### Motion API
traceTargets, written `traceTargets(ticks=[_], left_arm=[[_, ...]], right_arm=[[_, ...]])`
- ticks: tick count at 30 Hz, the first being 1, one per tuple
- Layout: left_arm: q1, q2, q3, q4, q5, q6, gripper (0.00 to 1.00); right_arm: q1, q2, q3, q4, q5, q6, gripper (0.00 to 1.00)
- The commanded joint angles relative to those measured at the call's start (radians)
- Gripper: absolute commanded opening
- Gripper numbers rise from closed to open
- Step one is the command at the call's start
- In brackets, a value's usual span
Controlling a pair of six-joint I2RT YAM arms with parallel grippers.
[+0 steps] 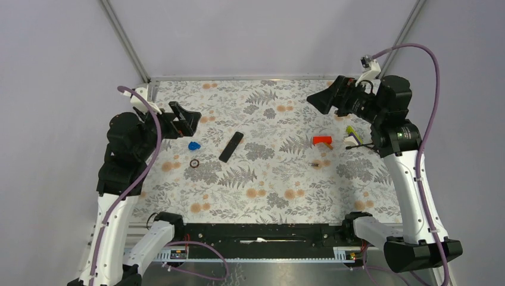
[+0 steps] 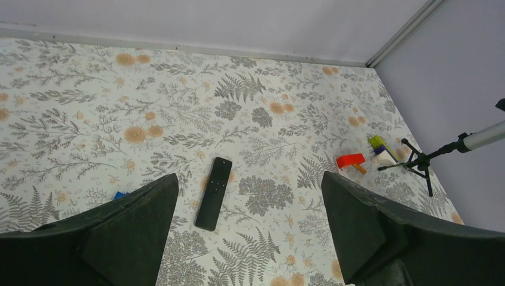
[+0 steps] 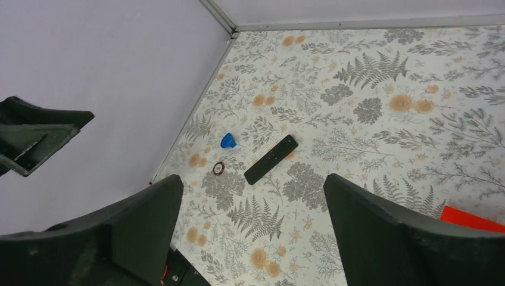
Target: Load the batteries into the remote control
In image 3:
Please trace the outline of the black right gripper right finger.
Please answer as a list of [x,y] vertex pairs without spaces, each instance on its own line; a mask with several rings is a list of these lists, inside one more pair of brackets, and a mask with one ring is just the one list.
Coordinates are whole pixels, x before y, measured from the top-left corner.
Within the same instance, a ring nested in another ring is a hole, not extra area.
[[503,285],[504,235],[410,210],[337,175],[323,190],[348,285]]

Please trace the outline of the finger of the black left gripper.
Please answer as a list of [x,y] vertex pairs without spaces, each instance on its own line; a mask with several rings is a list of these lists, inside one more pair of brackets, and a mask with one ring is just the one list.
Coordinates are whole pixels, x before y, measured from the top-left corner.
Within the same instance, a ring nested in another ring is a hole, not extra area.
[[38,107],[19,97],[1,101],[1,175],[31,175],[73,139],[95,115]]

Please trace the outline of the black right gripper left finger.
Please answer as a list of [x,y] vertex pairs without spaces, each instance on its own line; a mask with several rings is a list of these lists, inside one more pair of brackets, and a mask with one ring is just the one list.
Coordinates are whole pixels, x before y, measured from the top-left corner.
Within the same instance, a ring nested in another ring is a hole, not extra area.
[[160,285],[183,196],[170,175],[41,232],[1,237],[2,285]]

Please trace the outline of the black remote control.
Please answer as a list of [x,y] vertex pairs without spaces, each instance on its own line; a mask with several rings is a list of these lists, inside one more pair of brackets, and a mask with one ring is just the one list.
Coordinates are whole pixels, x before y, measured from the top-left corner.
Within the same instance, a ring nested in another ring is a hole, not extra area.
[[262,177],[268,174],[283,159],[298,147],[298,142],[292,135],[287,135],[261,159],[245,171],[244,176],[249,185],[254,185]]

